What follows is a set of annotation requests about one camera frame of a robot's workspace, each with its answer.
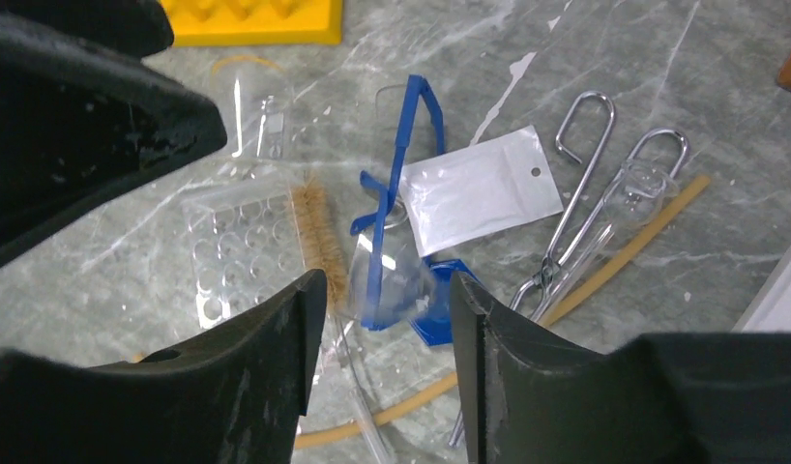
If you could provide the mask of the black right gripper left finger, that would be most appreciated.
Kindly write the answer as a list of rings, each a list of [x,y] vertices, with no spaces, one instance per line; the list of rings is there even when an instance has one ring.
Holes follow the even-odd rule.
[[[0,349],[0,463],[287,463],[308,409],[327,278],[140,362]]]

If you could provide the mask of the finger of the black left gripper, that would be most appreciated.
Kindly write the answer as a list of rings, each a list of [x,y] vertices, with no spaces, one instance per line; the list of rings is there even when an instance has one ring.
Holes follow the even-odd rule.
[[[144,58],[170,48],[174,33],[158,1],[0,0],[0,14]]]
[[[129,55],[0,13],[0,269],[226,139],[208,98]]]

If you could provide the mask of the blue safety glasses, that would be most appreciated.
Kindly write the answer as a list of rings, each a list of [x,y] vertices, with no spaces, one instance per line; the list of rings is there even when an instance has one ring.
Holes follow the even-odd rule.
[[[442,108],[427,79],[418,74],[410,74],[402,89],[404,98],[397,127],[393,129],[395,147],[389,174],[385,179],[379,180],[365,170],[360,173],[360,185],[376,205],[372,212],[354,218],[349,228],[350,235],[357,239],[358,234],[373,226],[376,229],[373,246],[375,252],[381,249],[382,230],[386,226],[404,224],[415,243],[408,212],[399,192],[406,185],[402,176],[406,172],[405,165],[408,163],[407,155],[413,133],[419,134],[419,140],[415,143],[415,151],[419,155],[433,158],[446,152]]]

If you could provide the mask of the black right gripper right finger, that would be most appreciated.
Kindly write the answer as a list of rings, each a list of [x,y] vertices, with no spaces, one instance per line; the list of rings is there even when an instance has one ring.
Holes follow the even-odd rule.
[[[791,463],[791,333],[646,333],[609,354],[451,281],[472,463]]]

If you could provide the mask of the clear glass test tube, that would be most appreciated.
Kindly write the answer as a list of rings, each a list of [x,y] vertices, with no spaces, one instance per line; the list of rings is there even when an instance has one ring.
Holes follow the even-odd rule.
[[[664,201],[678,191],[676,182],[659,164],[625,162],[593,211],[588,235],[556,275],[547,306],[552,308],[566,297],[612,238],[647,225],[657,217]]]

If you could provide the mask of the tan rubber tubing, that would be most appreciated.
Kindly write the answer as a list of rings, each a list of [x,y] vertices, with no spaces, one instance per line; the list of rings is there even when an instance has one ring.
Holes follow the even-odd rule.
[[[700,193],[711,183],[707,175],[694,178],[658,216],[632,238],[615,256],[597,272],[587,278],[583,285],[572,291],[559,303],[553,311],[543,319],[543,325],[550,328],[601,289],[612,277],[617,275],[638,253],[652,242],[678,214],[680,214]],[[407,397],[401,402],[375,414],[373,421],[377,425],[388,424],[413,411],[424,407],[458,384],[457,374],[453,371],[425,389]],[[362,433],[362,428],[354,421],[328,429],[301,433],[296,437],[294,449],[303,450],[325,446]]]

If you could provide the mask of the white plastic bin lid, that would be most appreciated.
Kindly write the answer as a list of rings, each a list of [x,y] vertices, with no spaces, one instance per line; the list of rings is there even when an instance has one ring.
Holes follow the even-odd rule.
[[[733,332],[791,333],[791,245],[735,324]]]

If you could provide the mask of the white plastic zip bag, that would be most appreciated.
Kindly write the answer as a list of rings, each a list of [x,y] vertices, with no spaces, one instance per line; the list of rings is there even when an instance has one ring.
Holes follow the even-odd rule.
[[[532,125],[406,165],[399,194],[422,257],[564,210]]]

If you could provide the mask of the blue base graduated cylinder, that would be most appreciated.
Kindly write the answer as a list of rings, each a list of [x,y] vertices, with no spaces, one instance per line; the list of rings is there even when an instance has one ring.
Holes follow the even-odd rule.
[[[384,227],[379,252],[375,232],[357,236],[342,314],[371,332],[407,322],[428,347],[452,343],[451,280],[473,273],[459,259],[421,258],[404,224]]]

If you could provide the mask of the tan bristle tube brush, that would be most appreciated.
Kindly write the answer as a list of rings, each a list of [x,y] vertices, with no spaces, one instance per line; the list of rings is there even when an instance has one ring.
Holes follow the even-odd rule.
[[[291,190],[291,206],[305,265],[324,272],[327,309],[338,313],[346,307],[348,276],[328,192],[315,177],[310,177]]]

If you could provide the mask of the clear glass watch plate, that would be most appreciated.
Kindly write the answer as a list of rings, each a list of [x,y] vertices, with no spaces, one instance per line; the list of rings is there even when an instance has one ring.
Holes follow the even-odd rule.
[[[323,367],[336,378],[341,378],[346,386],[346,397],[355,415],[366,445],[376,463],[395,463],[395,457],[388,448],[371,413],[357,371],[353,364],[347,333],[340,318],[329,311],[325,319],[325,339],[321,345]]]

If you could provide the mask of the yellow test tube rack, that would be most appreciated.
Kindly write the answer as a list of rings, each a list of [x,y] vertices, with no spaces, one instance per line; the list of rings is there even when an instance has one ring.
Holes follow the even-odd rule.
[[[339,44],[341,0],[163,0],[176,46]]]

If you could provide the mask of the clear plastic well plate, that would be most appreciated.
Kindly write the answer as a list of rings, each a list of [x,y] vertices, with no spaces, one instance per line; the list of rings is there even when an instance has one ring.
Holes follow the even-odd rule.
[[[181,200],[201,329],[263,303],[305,271],[292,200],[302,183],[272,173]]]

